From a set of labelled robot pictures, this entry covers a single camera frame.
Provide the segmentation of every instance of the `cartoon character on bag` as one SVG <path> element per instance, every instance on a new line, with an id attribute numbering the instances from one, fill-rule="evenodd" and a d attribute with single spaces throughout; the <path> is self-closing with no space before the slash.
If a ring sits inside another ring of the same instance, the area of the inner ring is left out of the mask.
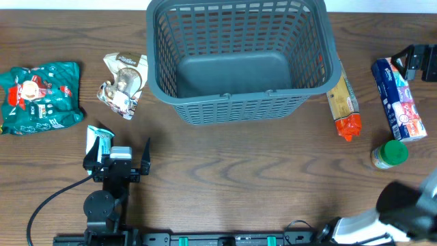
<path id="1" fill-rule="evenodd" d="M 41 77 L 33 75 L 30 81 L 24 81 L 22 84 L 16 84 L 9 88 L 8 103 L 13 106 L 19 106 L 26 109 L 25 101 L 33 101 L 44 98 L 47 94 L 52 94 L 52 84 L 47 81 L 42 82 Z"/>

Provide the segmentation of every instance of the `basket bottom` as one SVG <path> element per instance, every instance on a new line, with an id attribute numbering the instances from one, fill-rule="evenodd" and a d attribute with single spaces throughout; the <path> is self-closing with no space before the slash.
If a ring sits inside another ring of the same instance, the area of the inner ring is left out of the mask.
<path id="1" fill-rule="evenodd" d="M 178 98 L 292 88 L 284 55 L 274 51 L 195 55 L 176 68 Z"/>

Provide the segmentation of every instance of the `orange and yellow package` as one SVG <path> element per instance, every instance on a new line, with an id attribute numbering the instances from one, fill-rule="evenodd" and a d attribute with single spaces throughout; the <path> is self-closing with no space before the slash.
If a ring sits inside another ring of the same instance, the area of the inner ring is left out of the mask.
<path id="1" fill-rule="evenodd" d="M 339 135 L 343 136 L 346 141 L 352 141 L 352 136 L 360 135 L 361 116 L 358 101 L 352 86 L 349 84 L 343 64 L 341 65 L 341 77 L 338 84 L 326 95 Z"/>

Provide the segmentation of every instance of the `wooden tabletop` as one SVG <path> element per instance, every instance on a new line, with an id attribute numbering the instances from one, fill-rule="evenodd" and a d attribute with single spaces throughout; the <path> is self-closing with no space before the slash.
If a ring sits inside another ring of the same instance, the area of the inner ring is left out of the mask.
<path id="1" fill-rule="evenodd" d="M 0 136 L 0 245 L 25 245 L 35 208 L 86 177 L 86 129 L 99 122 L 114 131 L 115 145 L 133 148 L 137 163 L 152 138 L 151 173 L 131 185 L 128 208 L 128 223 L 145 231 L 272 231 L 295 219 L 320 228 L 333 217 L 374 207 L 392 180 L 417 187 L 436 167 L 437 84 L 411 83 L 429 136 L 408 143 L 405 164 L 377 171 L 370 168 L 370 152 L 391 133 L 370 65 L 409 44 L 436 43 L 437 16 L 329 16 L 363 120 L 361 136 L 350 143 L 337 135 L 325 95 L 281 120 L 191 126 L 146 87 L 134 118 L 125 120 L 96 98 L 100 84 L 112 79 L 102 58 L 120 51 L 147 54 L 145 12 L 0 11 L 0 72 L 79 62 L 80 106 L 87 114 L 69 129 Z M 101 184 L 87 182 L 46 205 L 32 227 L 35 245 L 82 233 L 83 202 L 98 189 Z"/>

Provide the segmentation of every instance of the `green lid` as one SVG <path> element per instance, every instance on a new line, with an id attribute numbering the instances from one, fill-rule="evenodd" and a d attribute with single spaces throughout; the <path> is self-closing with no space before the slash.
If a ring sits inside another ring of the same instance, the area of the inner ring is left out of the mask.
<path id="1" fill-rule="evenodd" d="M 381 147 L 381 157 L 389 165 L 399 165 L 408 159 L 408 149 L 402 142 L 391 140 Z"/>

